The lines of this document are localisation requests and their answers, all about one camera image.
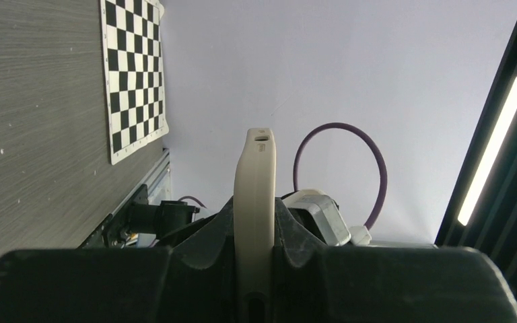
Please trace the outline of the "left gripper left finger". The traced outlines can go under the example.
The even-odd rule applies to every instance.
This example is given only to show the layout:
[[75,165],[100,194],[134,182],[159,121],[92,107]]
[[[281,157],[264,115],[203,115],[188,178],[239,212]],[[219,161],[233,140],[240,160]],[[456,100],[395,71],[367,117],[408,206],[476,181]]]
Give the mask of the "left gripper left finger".
[[6,253],[0,322],[233,322],[232,206],[153,248]]

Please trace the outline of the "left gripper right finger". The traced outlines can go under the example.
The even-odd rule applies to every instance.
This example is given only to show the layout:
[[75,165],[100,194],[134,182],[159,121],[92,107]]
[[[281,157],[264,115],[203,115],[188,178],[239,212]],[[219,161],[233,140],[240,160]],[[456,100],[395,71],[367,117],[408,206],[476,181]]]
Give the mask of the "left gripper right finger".
[[517,322],[498,267],[471,248],[327,246],[275,199],[276,322]]

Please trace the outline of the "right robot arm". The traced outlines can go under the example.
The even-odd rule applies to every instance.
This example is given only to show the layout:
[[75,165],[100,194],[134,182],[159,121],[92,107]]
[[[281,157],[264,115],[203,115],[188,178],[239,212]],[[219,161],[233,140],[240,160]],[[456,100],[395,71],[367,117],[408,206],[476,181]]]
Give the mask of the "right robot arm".
[[132,203],[125,222],[127,233],[137,234],[138,248],[155,246],[170,232],[193,222],[200,208],[185,201],[162,201],[159,205]]

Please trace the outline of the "phone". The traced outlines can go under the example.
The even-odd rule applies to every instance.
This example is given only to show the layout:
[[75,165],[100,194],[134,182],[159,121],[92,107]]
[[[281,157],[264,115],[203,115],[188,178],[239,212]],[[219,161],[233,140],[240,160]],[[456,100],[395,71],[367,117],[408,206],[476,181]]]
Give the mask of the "phone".
[[276,153],[271,129],[248,130],[232,199],[239,322],[271,321]]

